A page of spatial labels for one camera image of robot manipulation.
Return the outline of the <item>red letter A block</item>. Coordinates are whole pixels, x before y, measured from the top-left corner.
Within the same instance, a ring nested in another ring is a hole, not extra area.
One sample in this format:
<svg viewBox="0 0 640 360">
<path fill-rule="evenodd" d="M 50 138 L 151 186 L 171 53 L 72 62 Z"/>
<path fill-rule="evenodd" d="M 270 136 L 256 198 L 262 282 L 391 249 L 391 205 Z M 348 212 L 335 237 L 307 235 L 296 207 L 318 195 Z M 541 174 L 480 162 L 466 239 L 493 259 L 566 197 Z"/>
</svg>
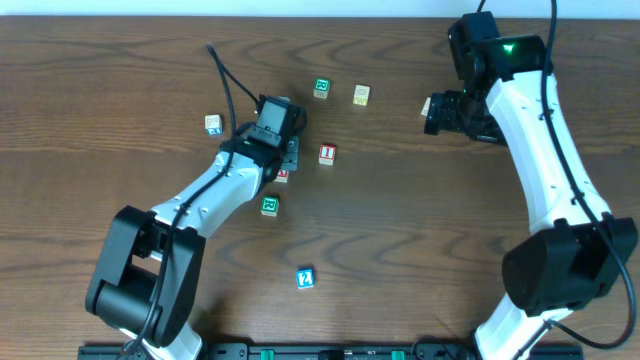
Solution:
<svg viewBox="0 0 640 360">
<path fill-rule="evenodd" d="M 275 182 L 280 182 L 280 183 L 287 183 L 288 182 L 288 178 L 289 178 L 289 171 L 280 169 L 278 171 L 277 176 L 274 179 L 274 181 Z"/>
</svg>

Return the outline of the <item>red letter I block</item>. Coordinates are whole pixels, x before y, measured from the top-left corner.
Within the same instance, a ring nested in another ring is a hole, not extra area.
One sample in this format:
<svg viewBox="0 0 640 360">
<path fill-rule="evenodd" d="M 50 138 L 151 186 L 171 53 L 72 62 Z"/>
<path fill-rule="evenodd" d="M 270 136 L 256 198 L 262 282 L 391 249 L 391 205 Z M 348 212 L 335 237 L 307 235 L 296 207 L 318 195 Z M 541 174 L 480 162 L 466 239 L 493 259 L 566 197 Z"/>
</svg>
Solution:
<svg viewBox="0 0 640 360">
<path fill-rule="evenodd" d="M 321 165 L 332 166 L 336 158 L 337 147 L 329 144 L 322 144 L 319 150 L 318 161 Z"/>
</svg>

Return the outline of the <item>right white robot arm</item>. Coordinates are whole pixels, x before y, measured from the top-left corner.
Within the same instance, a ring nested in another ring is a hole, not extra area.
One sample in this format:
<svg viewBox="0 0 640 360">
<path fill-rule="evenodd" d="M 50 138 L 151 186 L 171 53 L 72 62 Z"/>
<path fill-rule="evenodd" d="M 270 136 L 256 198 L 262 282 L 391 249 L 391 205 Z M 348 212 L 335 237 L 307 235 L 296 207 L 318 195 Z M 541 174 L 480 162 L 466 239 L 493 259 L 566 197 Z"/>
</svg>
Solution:
<svg viewBox="0 0 640 360">
<path fill-rule="evenodd" d="M 425 130 L 459 132 L 508 148 L 528 208 L 530 235 L 502 261 L 505 293 L 474 333 L 481 359 L 527 359 L 550 330 L 631 284 L 633 220 L 615 217 L 592 184 L 558 102 L 549 44 L 536 35 L 449 36 L 464 87 L 434 94 Z"/>
</svg>

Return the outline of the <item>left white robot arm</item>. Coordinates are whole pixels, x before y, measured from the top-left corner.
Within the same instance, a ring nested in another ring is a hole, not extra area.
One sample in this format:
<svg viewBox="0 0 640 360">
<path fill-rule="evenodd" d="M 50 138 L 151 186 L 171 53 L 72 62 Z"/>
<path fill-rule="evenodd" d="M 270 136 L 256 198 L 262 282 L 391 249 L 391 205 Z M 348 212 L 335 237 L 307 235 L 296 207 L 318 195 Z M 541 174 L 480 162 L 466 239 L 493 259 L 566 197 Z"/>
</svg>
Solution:
<svg viewBox="0 0 640 360">
<path fill-rule="evenodd" d="M 188 322 L 206 242 L 241 205 L 297 167 L 299 139 L 224 142 L 212 165 L 178 195 L 112 220 L 89 283 L 86 310 L 129 336 L 117 358 L 196 359 L 202 338 Z"/>
</svg>

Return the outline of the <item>plain wooden letter block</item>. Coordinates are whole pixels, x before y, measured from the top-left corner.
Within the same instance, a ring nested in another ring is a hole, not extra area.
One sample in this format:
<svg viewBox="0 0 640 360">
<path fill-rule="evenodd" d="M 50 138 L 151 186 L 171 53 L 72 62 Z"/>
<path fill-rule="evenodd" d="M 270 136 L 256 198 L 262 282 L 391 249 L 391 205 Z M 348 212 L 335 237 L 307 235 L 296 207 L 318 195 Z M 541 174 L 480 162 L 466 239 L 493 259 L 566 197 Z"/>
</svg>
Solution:
<svg viewBox="0 0 640 360">
<path fill-rule="evenodd" d="M 430 104 L 431 104 L 431 97 L 428 97 L 424 103 L 424 106 L 421 110 L 421 115 L 426 117 L 428 115 L 429 112 L 429 108 L 430 108 Z"/>
</svg>

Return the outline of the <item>near green R block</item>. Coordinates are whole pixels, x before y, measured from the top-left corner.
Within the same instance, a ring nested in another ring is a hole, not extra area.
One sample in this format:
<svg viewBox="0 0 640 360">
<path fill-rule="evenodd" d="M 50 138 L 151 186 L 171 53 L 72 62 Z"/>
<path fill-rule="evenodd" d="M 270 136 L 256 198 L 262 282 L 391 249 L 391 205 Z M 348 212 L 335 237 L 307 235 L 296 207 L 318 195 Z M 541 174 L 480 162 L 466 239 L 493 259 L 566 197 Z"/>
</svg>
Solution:
<svg viewBox="0 0 640 360">
<path fill-rule="evenodd" d="M 263 216 L 276 217 L 279 211 L 280 200 L 278 197 L 265 196 L 261 203 L 261 214 Z"/>
</svg>

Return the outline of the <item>far green letter block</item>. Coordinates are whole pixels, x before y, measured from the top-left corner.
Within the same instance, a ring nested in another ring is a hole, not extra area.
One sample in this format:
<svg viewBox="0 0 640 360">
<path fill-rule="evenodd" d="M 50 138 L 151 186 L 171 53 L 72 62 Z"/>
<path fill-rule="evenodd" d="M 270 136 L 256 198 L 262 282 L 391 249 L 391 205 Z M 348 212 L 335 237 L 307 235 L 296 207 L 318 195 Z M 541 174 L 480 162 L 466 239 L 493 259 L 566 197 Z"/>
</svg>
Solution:
<svg viewBox="0 0 640 360">
<path fill-rule="evenodd" d="M 331 81 L 326 78 L 317 78 L 314 84 L 313 96 L 320 99 L 327 99 L 331 87 Z"/>
</svg>

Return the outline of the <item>blue sided wooden block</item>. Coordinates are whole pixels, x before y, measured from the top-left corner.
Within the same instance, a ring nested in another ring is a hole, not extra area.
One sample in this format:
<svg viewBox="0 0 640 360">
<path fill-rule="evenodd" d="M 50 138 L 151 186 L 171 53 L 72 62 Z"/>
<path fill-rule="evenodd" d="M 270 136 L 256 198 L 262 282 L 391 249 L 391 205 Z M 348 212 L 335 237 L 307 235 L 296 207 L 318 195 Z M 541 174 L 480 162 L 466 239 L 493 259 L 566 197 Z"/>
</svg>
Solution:
<svg viewBox="0 0 640 360">
<path fill-rule="evenodd" d="M 223 133 L 223 120 L 218 114 L 204 117 L 205 130 L 208 135 L 221 135 Z"/>
</svg>

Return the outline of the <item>yellow letter block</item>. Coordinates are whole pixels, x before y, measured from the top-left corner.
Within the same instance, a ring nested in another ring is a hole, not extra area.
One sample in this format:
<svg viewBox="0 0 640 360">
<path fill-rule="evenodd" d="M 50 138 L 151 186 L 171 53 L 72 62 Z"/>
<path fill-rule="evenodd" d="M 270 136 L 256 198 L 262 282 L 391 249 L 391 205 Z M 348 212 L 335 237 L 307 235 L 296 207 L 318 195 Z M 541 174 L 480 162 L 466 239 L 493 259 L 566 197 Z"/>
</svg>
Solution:
<svg viewBox="0 0 640 360">
<path fill-rule="evenodd" d="M 371 88 L 366 85 L 357 84 L 354 89 L 353 104 L 367 106 Z"/>
</svg>

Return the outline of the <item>blue number 2 block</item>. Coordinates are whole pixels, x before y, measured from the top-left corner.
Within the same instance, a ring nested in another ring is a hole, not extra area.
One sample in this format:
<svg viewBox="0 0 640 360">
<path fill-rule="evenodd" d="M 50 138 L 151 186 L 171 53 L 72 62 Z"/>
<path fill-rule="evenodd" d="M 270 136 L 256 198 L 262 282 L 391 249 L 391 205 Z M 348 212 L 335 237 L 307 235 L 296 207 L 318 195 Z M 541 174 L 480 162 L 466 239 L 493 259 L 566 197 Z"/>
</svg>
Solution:
<svg viewBox="0 0 640 360">
<path fill-rule="evenodd" d="M 309 289 L 315 286 L 314 270 L 311 268 L 300 269 L 296 272 L 296 284 L 299 289 Z"/>
</svg>

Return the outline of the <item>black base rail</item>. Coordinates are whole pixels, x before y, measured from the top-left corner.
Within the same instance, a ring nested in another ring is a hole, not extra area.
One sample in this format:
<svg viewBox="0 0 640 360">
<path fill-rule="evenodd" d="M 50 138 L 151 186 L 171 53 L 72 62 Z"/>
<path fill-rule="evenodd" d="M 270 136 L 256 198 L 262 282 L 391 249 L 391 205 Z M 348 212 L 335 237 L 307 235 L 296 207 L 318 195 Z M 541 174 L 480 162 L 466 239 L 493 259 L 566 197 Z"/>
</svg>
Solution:
<svg viewBox="0 0 640 360">
<path fill-rule="evenodd" d="M 142 351 L 121 355 L 120 346 L 89 345 L 78 349 L 78 360 L 151 359 Z M 456 343 L 422 342 L 412 346 L 346 345 L 247 345 L 216 343 L 204 345 L 195 359 L 210 360 L 445 360 L 480 359 L 470 348 Z M 535 346 L 527 359 L 583 360 L 581 347 L 574 345 Z"/>
</svg>

